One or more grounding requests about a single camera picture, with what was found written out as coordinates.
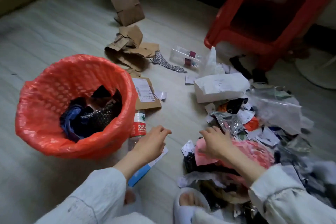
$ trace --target tile floor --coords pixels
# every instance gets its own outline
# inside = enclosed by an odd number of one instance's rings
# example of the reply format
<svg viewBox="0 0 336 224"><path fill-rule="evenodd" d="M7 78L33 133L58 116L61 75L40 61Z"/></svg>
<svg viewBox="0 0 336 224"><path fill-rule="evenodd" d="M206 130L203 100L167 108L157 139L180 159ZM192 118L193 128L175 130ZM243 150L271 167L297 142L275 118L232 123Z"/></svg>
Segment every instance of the tile floor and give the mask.
<svg viewBox="0 0 336 224"><path fill-rule="evenodd" d="M141 0L146 18L137 23L144 41L160 44L168 59L180 45L208 52L203 40L217 9L195 0ZM118 32L109 0L38 0L0 19L0 220L33 223L59 204L95 170L120 159L125 148L99 161L46 157L15 135L15 111L24 81L63 57L84 53L104 57L104 47ZM253 68L255 59L242 62ZM172 204L178 192L176 178L183 174L181 146L196 141L206 126L206 112L195 101L194 87L184 85L185 74L159 65L143 72L154 87L168 91L162 109L147 118L148 128L162 124L172 129L169 152L137 184L145 214L162 224L172 223ZM267 74L270 83L286 86L315 121L309 136L313 151L336 160L335 91L305 80L291 63L279 61Z"/></svg>

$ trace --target white sleeve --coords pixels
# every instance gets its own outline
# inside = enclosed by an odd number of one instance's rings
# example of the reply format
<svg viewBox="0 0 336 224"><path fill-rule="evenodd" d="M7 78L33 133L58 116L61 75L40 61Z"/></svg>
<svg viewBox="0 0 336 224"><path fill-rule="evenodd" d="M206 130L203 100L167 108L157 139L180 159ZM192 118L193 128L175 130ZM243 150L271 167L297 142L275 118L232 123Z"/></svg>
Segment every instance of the white sleeve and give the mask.
<svg viewBox="0 0 336 224"><path fill-rule="evenodd" d="M271 167L256 180L249 195L270 224L336 223L336 209L309 195L280 165Z"/></svg>
<svg viewBox="0 0 336 224"><path fill-rule="evenodd" d="M69 197L36 224L97 224L118 215L124 205L126 179L115 168L93 171Z"/></svg>

